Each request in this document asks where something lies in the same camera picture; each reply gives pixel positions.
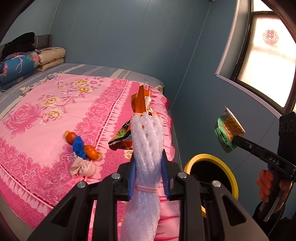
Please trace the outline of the person's right hand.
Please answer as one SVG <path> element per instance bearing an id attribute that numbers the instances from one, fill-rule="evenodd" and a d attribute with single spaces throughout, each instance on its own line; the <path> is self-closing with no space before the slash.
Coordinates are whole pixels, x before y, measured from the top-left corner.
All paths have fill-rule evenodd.
<path id="1" fill-rule="evenodd" d="M 257 179 L 256 183 L 260 188 L 259 197 L 262 200 L 262 202 L 267 203 L 269 201 L 269 196 L 274 184 L 273 179 L 274 179 L 274 175 L 270 169 L 261 170 L 259 172 L 259 178 Z M 292 187 L 292 182 L 288 180 L 281 180 L 279 187 L 282 191 L 282 196 L 274 210 L 274 213 L 278 212 L 282 208 L 288 196 L 288 193 Z"/>

